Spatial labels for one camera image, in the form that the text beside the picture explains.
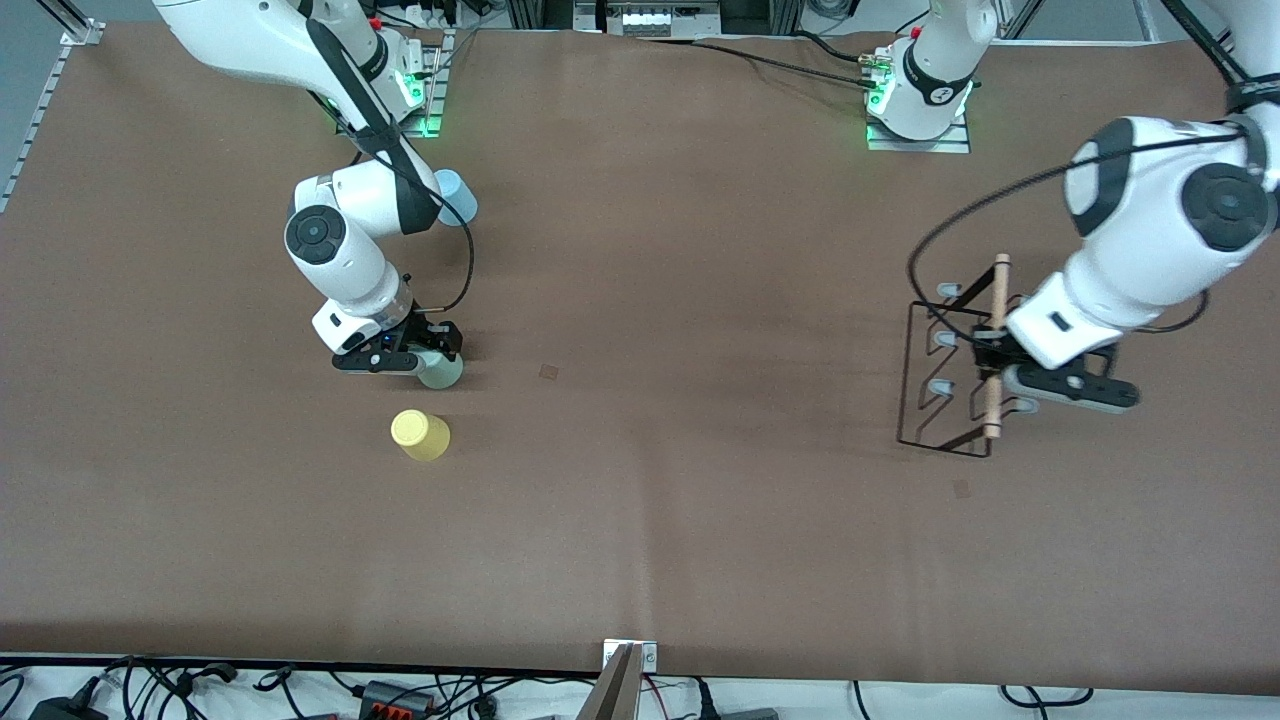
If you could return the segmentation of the mint green plastic cup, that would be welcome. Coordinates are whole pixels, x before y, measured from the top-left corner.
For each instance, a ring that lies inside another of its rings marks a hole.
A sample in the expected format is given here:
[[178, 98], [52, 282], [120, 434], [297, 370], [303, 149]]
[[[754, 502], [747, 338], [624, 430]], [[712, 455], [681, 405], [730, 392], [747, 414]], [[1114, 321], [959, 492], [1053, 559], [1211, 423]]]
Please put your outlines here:
[[448, 363], [439, 351], [430, 350], [429, 357], [430, 364], [428, 366], [417, 366], [416, 372], [420, 383], [429, 389], [447, 389], [462, 377], [465, 370], [462, 355], [456, 361]]

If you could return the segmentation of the aluminium table edge rail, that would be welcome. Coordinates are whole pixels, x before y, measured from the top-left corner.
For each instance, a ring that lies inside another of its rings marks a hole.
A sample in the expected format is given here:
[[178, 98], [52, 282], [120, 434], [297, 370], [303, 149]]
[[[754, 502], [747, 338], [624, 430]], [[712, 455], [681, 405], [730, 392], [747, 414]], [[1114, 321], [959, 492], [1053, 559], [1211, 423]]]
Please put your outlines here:
[[72, 53], [72, 46], [63, 45], [60, 53], [58, 54], [58, 59], [54, 61], [50, 72], [47, 73], [47, 77], [41, 88], [41, 95], [38, 96], [37, 105], [32, 113], [32, 117], [29, 118], [29, 123], [26, 128], [26, 132], [23, 133], [20, 146], [18, 147], [18, 154], [12, 167], [12, 172], [8, 177], [3, 192], [0, 193], [0, 217], [8, 210], [12, 197], [17, 190], [20, 173], [23, 172], [26, 163], [29, 158], [29, 152], [35, 146], [36, 137], [38, 135], [41, 124], [44, 123], [44, 118], [49, 110], [49, 106], [52, 101], [52, 96], [64, 73], [70, 53]]

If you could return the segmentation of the black wire cup holder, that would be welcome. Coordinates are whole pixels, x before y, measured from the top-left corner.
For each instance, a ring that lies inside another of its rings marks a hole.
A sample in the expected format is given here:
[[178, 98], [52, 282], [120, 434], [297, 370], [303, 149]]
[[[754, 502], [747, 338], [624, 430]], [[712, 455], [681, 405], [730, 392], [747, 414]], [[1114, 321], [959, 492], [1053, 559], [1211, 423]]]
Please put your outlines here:
[[1023, 296], [1010, 291], [1010, 269], [1000, 254], [972, 284], [942, 283], [936, 301], [910, 302], [897, 443], [988, 457], [1007, 420], [1036, 414], [1042, 404], [1110, 414], [1139, 404], [1139, 389], [1115, 375], [1116, 345], [1047, 369], [1012, 338], [1005, 323]]

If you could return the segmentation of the small metal bracket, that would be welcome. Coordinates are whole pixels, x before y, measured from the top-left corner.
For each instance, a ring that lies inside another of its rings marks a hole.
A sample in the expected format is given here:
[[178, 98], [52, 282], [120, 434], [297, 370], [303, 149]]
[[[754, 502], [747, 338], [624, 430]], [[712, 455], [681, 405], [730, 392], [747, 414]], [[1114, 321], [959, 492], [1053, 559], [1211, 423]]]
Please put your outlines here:
[[605, 667], [612, 660], [618, 650], [625, 646], [635, 646], [636, 656], [640, 657], [639, 662], [643, 667], [643, 673], [646, 675], [655, 675], [658, 673], [658, 643], [655, 641], [635, 641], [635, 639], [617, 639], [609, 638], [604, 639], [602, 643], [602, 667]]

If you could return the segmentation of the yellow plastic cup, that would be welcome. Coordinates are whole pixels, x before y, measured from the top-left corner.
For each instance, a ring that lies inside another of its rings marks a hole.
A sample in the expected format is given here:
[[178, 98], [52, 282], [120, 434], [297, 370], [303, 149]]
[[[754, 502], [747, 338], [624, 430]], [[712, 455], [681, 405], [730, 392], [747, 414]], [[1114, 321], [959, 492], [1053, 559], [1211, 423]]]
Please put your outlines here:
[[393, 418], [390, 437], [411, 459], [430, 462], [449, 448], [452, 433], [444, 419], [406, 409]]

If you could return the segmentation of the light blue plastic cup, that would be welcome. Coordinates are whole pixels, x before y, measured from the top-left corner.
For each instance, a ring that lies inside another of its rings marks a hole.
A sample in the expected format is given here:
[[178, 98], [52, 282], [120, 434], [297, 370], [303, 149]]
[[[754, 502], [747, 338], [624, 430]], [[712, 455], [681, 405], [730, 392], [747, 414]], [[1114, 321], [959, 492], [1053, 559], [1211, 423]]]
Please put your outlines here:
[[435, 172], [439, 193], [444, 205], [438, 219], [445, 225], [468, 225], [477, 215], [477, 200], [462, 176], [452, 169]]

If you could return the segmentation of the red and black connector box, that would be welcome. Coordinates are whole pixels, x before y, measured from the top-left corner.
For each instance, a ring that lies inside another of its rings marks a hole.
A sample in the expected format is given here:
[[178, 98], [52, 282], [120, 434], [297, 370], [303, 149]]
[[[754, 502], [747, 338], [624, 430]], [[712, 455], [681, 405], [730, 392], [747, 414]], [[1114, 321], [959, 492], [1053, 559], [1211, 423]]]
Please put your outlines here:
[[425, 691], [411, 691], [387, 682], [364, 684], [358, 720], [429, 720], [435, 698]]

